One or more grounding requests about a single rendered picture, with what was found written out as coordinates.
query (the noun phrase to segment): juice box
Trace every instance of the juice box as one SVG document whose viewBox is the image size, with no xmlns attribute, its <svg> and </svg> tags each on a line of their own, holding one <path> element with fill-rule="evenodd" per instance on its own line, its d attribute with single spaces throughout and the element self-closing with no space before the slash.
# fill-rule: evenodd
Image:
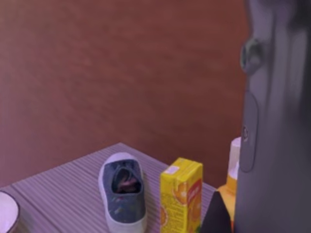
<svg viewBox="0 0 311 233">
<path fill-rule="evenodd" d="M 178 158 L 160 177 L 161 233 L 199 233 L 203 165 Z"/>
</svg>

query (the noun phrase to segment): brown backdrop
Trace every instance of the brown backdrop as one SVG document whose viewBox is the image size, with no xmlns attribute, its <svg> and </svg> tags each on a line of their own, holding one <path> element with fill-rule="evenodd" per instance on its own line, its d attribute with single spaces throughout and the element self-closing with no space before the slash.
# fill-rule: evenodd
<svg viewBox="0 0 311 233">
<path fill-rule="evenodd" d="M 0 186 L 116 142 L 225 182 L 242 1 L 0 1 Z"/>
</svg>

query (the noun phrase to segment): red label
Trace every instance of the red label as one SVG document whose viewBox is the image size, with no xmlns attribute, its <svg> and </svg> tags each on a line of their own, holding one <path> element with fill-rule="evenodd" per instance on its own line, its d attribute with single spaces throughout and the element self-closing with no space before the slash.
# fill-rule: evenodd
<svg viewBox="0 0 311 233">
<path fill-rule="evenodd" d="M 199 179 L 193 186 L 189 189 L 187 195 L 187 202 L 188 204 L 202 191 L 202 180 Z"/>
</svg>

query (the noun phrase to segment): bowl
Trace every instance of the bowl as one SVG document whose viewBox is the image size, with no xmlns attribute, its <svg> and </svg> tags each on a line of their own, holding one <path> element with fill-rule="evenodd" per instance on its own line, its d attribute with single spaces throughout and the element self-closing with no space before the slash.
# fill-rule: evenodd
<svg viewBox="0 0 311 233">
<path fill-rule="evenodd" d="M 8 193 L 0 191 L 0 233 L 12 233 L 19 219 L 19 204 Z"/>
</svg>

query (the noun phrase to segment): gray table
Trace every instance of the gray table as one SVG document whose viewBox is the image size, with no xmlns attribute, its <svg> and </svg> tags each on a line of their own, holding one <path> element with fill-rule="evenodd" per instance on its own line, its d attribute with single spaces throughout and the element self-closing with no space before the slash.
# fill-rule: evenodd
<svg viewBox="0 0 311 233">
<path fill-rule="evenodd" d="M 159 177 L 168 166 L 122 143 L 4 187 L 21 206 L 17 233 L 107 233 L 97 187 L 99 169 L 116 152 L 136 156 L 144 170 L 148 233 L 159 233 Z M 214 188 L 203 184 L 203 211 Z"/>
</svg>

